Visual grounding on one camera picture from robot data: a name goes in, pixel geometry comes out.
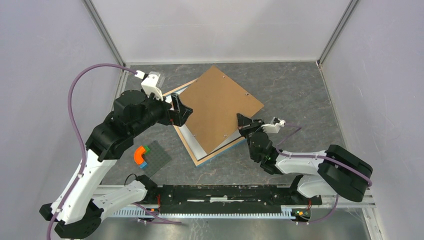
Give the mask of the wooden picture frame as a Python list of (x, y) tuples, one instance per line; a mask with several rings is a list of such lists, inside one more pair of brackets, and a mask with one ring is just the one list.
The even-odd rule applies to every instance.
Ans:
[(175, 130), (197, 167), (242, 143), (237, 114), (250, 118), (264, 106), (225, 75), (199, 77), (165, 95), (172, 93), (193, 109), (185, 125)]

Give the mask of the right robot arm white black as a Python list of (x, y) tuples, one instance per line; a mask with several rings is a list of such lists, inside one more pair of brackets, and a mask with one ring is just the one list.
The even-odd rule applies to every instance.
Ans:
[(298, 182), (289, 189), (289, 199), (302, 204), (308, 198), (337, 195), (351, 202), (363, 200), (373, 185), (373, 168), (337, 144), (314, 152), (290, 152), (279, 149), (269, 138), (288, 123), (274, 117), (270, 123), (237, 113), (237, 127), (246, 139), (250, 159), (267, 173), (296, 174)]

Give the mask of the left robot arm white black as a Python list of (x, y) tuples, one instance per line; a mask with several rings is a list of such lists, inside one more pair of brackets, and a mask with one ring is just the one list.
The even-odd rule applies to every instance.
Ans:
[(83, 146), (81, 162), (72, 180), (55, 202), (40, 207), (49, 231), (62, 239), (84, 239), (116, 211), (142, 201), (153, 203), (157, 185), (146, 175), (101, 197), (94, 191), (106, 173), (134, 144), (134, 139), (155, 124), (181, 127), (193, 113), (177, 93), (171, 102), (142, 90), (127, 90), (113, 102), (113, 110), (97, 125)]

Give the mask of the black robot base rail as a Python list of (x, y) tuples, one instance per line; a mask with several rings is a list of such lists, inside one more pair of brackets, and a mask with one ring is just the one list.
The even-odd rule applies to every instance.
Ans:
[(157, 205), (161, 214), (276, 214), (282, 206), (318, 206), (286, 185), (163, 185), (148, 190), (138, 204)]

